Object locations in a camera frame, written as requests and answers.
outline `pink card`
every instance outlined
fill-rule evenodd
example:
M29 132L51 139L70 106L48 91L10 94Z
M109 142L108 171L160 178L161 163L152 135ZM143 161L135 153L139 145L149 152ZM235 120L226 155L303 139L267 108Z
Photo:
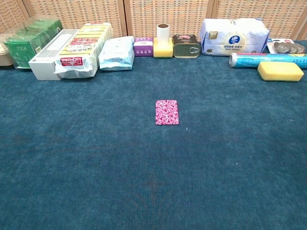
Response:
M159 100L155 103L156 125L178 125L178 105L176 100Z

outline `woven wicker wall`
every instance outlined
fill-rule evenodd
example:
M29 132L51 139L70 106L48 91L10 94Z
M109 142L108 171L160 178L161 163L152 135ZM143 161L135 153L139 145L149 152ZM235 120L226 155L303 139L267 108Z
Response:
M108 22L114 36L126 35L123 0L24 0L36 14L61 18L65 29L80 29L85 23Z
M219 0L217 18L261 18L271 37L289 38L306 0Z
M170 35L195 34L206 17L208 0L125 0L128 33L156 36L156 25L168 23Z
M21 0L0 0L0 33L29 18Z

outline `small purple box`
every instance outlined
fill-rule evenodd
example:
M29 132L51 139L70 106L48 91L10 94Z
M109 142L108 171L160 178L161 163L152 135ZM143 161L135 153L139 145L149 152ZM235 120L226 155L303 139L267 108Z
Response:
M152 37L136 37L133 45L134 55L140 56L153 56L153 38Z

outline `light blue package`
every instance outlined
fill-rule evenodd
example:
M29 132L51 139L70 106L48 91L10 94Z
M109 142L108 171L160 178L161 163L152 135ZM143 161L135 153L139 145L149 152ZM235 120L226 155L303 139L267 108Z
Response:
M99 54L101 70L130 70L134 60L133 36L109 39Z

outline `yellow sponge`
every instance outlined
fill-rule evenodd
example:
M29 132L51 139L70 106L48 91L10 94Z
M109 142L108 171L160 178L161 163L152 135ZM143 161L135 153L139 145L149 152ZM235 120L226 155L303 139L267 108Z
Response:
M158 46L157 38L153 39L153 56L155 58L172 58L173 57L173 40L170 37L168 45Z
M265 81L299 81L304 75L293 62L262 61L258 72Z

